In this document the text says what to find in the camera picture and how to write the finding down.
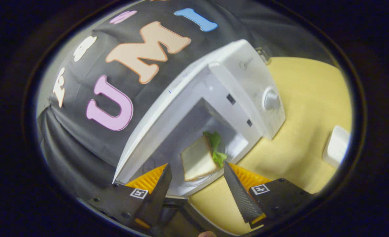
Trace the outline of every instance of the orange letter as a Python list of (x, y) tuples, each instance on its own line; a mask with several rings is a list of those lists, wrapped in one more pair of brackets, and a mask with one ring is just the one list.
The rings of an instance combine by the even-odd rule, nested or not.
[(144, 43), (122, 43), (115, 47), (105, 59), (107, 63), (118, 61), (139, 75), (139, 82), (146, 84), (158, 73), (159, 66), (148, 65), (139, 59), (165, 62), (168, 60), (159, 43), (165, 45), (170, 54), (176, 54), (190, 44), (191, 39), (182, 37), (154, 21), (140, 29)]

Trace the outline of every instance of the bread slice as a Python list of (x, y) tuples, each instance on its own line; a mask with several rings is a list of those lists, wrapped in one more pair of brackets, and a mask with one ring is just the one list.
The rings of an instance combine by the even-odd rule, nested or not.
[(181, 152), (184, 181), (196, 181), (219, 169), (213, 161), (209, 139), (204, 135)]

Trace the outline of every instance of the foam letter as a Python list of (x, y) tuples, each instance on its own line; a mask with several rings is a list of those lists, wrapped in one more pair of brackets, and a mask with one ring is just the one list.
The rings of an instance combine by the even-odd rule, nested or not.
[(55, 80), (54, 89), (52, 92), (57, 96), (58, 99), (58, 106), (62, 107), (62, 102), (64, 100), (65, 95), (65, 89), (61, 88), (64, 85), (64, 77), (62, 74), (64, 73), (64, 68), (60, 69), (60, 73), (57, 76), (57, 79)]
[(218, 27), (216, 23), (206, 20), (203, 16), (194, 12), (193, 9), (182, 9), (174, 12), (174, 15), (182, 15), (183, 17), (193, 21), (200, 26), (201, 31), (211, 31)]
[(131, 100), (124, 93), (109, 84), (105, 75), (102, 75), (96, 82), (94, 92), (95, 94), (102, 93), (108, 96), (111, 100), (119, 104), (121, 111), (117, 117), (112, 117), (100, 109), (94, 99), (91, 99), (86, 109), (86, 117), (95, 120), (113, 131), (124, 129), (133, 117), (133, 103), (131, 103)]
[(140, 59), (165, 62), (168, 60), (159, 43), (165, 45), (170, 54), (176, 54), (190, 44), (191, 39), (182, 37), (154, 21), (140, 29), (144, 43), (122, 43), (115, 47), (105, 59), (107, 63), (118, 61), (139, 75), (139, 82), (146, 84), (158, 73), (159, 66), (148, 65)]

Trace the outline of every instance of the yellow tabletop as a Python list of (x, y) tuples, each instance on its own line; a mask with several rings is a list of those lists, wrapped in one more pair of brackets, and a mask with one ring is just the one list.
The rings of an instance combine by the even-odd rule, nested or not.
[[(286, 120), (272, 141), (259, 140), (238, 165), (272, 180), (286, 178), (309, 193), (319, 192), (335, 172), (322, 160), (332, 129), (339, 125), (351, 131), (346, 82), (337, 68), (316, 60), (274, 57), (268, 68)], [(191, 195), (189, 202), (226, 231), (252, 231), (244, 223), (223, 176)]]

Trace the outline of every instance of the lettuce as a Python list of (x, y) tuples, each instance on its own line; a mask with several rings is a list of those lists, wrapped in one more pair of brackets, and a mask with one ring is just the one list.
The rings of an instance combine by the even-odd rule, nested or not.
[(203, 132), (203, 135), (205, 135), (209, 139), (210, 146), (212, 147), (212, 158), (213, 161), (216, 162), (220, 168), (223, 167), (223, 161), (226, 160), (227, 155), (221, 152), (218, 152), (218, 146), (220, 144), (220, 135), (215, 131), (213, 134), (210, 132)]

